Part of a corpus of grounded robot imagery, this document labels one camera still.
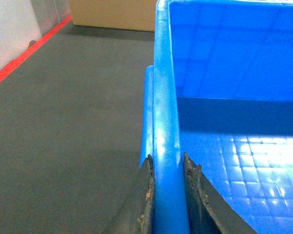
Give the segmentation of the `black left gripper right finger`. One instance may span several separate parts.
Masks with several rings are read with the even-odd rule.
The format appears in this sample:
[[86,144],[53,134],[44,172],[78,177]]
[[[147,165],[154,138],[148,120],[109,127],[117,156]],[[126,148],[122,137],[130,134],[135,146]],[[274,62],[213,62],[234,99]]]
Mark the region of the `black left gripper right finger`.
[[254,234],[256,231],[223,199],[184,152],[184,178],[191,234]]

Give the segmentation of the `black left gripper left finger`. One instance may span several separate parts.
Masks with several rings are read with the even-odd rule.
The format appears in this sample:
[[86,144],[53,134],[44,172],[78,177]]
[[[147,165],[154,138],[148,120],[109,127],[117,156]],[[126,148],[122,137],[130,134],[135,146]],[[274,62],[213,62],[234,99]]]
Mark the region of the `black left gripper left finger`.
[[148,155],[133,180],[123,205],[103,233],[150,234],[153,214],[154,167],[153,158]]

